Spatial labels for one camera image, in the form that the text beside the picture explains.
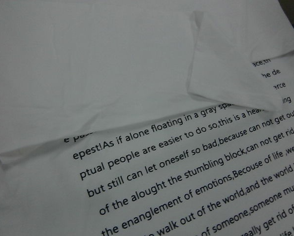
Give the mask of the white long-sleeve printed t-shirt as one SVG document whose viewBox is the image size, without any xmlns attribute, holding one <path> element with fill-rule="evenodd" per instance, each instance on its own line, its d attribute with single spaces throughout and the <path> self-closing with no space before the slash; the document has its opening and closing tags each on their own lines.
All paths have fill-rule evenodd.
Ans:
<svg viewBox="0 0 294 236">
<path fill-rule="evenodd" d="M 294 236 L 280 3 L 0 0 L 0 236 Z"/>
</svg>

